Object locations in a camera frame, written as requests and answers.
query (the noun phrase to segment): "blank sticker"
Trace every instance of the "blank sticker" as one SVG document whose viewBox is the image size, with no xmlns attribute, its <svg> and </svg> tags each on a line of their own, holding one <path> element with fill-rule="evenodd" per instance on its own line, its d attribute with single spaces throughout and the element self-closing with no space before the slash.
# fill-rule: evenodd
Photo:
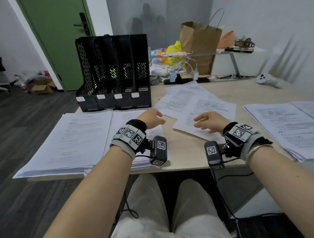
<svg viewBox="0 0 314 238">
<path fill-rule="evenodd" d="M 99 94 L 99 95 L 97 95 L 97 98 L 98 99 L 105 99 L 106 97 L 103 94 Z"/>
<path fill-rule="evenodd" d="M 115 99 L 120 99 L 122 98 L 122 94 L 115 94 Z"/>
<path fill-rule="evenodd" d="M 133 98 L 138 98 L 138 97 L 139 97 L 139 93 L 131 93 L 131 96 L 132 96 Z"/>
<path fill-rule="evenodd" d="M 76 100 L 78 102 L 84 102 L 85 101 L 85 98 L 84 97 L 76 97 Z"/>
</svg>

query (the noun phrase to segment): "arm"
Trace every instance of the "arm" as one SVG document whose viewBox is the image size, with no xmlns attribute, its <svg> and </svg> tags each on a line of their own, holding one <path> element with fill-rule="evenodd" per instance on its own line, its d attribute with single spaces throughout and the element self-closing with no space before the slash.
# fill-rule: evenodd
<svg viewBox="0 0 314 238">
<path fill-rule="evenodd" d="M 203 113 L 194 120 L 198 121 L 195 127 L 221 135 L 230 123 L 216 112 Z M 301 233 L 313 237 L 314 176 L 271 147 L 260 147 L 247 164 Z"/>
<path fill-rule="evenodd" d="M 165 120 L 156 109 L 137 119 L 148 129 Z M 109 151 L 74 190 L 44 238 L 108 237 L 131 170 L 132 158 L 118 146 Z"/>
</svg>

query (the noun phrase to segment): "person's right arm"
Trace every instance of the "person's right arm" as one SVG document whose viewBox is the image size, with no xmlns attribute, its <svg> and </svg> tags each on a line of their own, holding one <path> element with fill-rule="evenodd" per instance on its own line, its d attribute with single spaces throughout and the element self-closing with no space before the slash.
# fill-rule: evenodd
<svg viewBox="0 0 314 238">
<path fill-rule="evenodd" d="M 230 123 L 216 112 L 194 119 L 195 127 L 219 132 Z M 247 161 L 282 211 L 305 237 L 314 237 L 314 175 L 271 147 L 260 147 Z"/>
</svg>

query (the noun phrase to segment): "wooden desk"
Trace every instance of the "wooden desk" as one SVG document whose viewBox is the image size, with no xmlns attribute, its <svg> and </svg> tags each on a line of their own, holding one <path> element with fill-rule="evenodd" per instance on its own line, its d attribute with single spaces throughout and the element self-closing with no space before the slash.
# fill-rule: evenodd
<svg viewBox="0 0 314 238">
<path fill-rule="evenodd" d="M 253 126 L 261 132 L 261 134 L 274 142 L 274 147 L 280 153 L 293 159 L 292 156 L 283 150 L 278 143 L 272 139 L 262 127 L 255 122 L 255 120 L 244 111 L 242 108 L 246 104 L 276 104 L 276 103 L 289 103 L 291 101 L 314 100 L 313 96 L 304 93 L 296 92 L 292 86 L 285 82 L 283 89 L 276 89 L 271 86 L 259 85 L 255 79 L 246 79 L 232 82 L 219 82 L 219 83 L 204 83 L 201 84 L 209 92 L 215 94 L 220 99 L 236 103 L 236 121 L 244 122 Z M 152 105 L 154 106 L 165 94 L 165 88 L 169 86 L 156 85 L 151 87 L 152 91 Z M 176 119 L 164 116 L 166 124 L 162 126 L 164 135 L 168 141 L 168 149 L 170 153 L 170 166 L 163 168 L 151 168 L 144 170 L 135 170 L 131 174 L 139 173 L 153 173 L 163 171 L 176 171 L 176 170 L 192 170 L 209 168 L 204 143 L 206 140 L 191 134 L 172 129 Z M 244 161 L 234 160 L 225 164 L 229 166 L 243 166 Z"/>
</svg>

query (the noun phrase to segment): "hand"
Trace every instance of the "hand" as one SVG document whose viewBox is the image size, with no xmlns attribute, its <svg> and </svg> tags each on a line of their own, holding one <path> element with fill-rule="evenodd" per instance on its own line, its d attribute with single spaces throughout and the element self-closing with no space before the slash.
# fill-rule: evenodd
<svg viewBox="0 0 314 238">
<path fill-rule="evenodd" d="M 157 109 L 151 109 L 143 112 L 137 117 L 137 119 L 145 122 L 147 129 L 152 129 L 158 125 L 163 125 L 166 123 L 166 121 L 160 117 L 162 117 L 160 111 Z"/>
<path fill-rule="evenodd" d="M 230 123 L 228 119 L 215 111 L 204 112 L 194 118 L 194 121 L 196 122 L 194 127 L 201 128 L 202 130 L 210 129 L 208 133 L 219 132 L 222 136 L 224 128 Z"/>
</svg>

